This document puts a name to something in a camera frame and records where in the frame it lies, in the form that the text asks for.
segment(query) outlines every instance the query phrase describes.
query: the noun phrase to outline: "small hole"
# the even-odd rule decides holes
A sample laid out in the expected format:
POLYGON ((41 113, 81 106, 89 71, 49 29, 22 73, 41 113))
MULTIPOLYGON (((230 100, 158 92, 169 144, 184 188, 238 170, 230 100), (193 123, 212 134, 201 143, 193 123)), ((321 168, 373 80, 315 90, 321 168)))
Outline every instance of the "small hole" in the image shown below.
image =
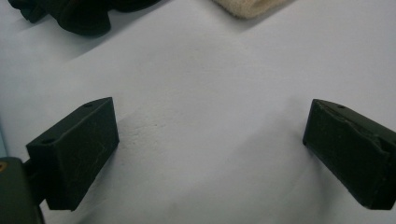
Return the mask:
POLYGON ((5 161, 0 161, 0 172, 3 172, 7 168, 7 163, 5 161))
POLYGON ((46 140, 42 141, 41 143, 42 144, 50 144, 50 143, 53 143, 53 142, 55 142, 55 139, 54 138, 50 138, 50 139, 46 139, 46 140))

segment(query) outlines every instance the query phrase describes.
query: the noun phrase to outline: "beige sponge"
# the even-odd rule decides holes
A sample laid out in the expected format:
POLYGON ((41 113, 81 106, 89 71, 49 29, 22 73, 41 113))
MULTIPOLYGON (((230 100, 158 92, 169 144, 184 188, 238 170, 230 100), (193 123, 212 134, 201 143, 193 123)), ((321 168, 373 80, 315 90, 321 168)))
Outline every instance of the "beige sponge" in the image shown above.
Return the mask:
POLYGON ((289 0, 213 0, 239 18, 251 19, 289 0))

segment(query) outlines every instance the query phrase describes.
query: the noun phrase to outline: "black object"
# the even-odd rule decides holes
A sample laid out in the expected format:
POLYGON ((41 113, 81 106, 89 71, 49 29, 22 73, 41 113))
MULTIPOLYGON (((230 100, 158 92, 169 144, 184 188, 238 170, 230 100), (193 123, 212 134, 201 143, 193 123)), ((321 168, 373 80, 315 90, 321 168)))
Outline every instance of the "black object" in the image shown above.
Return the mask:
POLYGON ((110 30, 107 12, 131 12, 160 0, 8 0, 31 23, 48 13, 67 31, 78 35, 102 35, 110 30))
POLYGON ((322 100, 311 105, 304 144, 363 206, 389 210, 396 201, 396 133, 322 100))
POLYGON ((0 159, 0 223, 43 223, 75 210, 119 143, 112 98, 87 103, 29 143, 30 160, 0 159))

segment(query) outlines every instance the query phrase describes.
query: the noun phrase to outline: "white table surface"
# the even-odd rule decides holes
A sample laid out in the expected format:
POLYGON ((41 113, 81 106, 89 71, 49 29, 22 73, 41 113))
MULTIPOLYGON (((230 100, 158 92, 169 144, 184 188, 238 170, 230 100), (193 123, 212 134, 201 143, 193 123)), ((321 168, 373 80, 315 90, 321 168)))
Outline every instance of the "white table surface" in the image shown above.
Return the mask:
POLYGON ((112 96, 120 145, 78 210, 47 223, 395 223, 302 144, 312 99, 396 130, 396 1, 297 0, 253 21, 209 0, 110 11, 98 38, 0 2, 0 125, 10 156, 112 96))

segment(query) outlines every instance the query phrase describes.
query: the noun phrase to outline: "black rubber block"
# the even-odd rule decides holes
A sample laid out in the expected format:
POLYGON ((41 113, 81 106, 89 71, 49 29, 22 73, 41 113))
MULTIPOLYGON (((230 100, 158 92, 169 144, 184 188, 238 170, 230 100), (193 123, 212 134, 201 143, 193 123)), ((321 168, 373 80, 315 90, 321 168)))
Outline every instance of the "black rubber block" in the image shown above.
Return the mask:
POLYGON ((82 105, 26 147, 52 210, 75 210, 119 143, 112 98, 82 105))
POLYGON ((396 200, 395 132, 343 105, 314 100, 303 142, 361 205, 392 208, 396 200))

